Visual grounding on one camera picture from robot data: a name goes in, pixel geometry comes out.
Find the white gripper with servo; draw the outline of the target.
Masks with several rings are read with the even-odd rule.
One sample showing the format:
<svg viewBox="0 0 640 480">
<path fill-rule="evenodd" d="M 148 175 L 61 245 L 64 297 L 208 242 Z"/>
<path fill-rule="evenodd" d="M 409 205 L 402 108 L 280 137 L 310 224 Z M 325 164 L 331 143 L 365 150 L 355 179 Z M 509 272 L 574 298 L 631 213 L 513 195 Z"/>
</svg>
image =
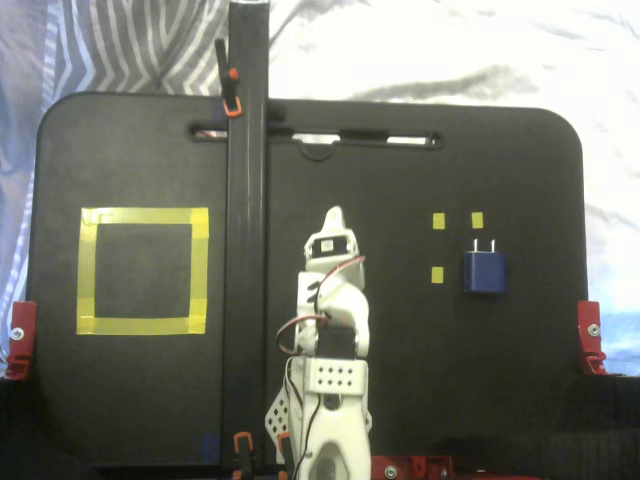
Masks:
<svg viewBox="0 0 640 480">
<path fill-rule="evenodd" d="M 329 274 L 338 268 L 337 274 L 349 283 L 365 283 L 364 260 L 358 241 L 348 228 L 340 206 L 331 207 L 326 212 L 322 231 L 309 237 L 304 254 L 306 271 Z"/>
</svg>

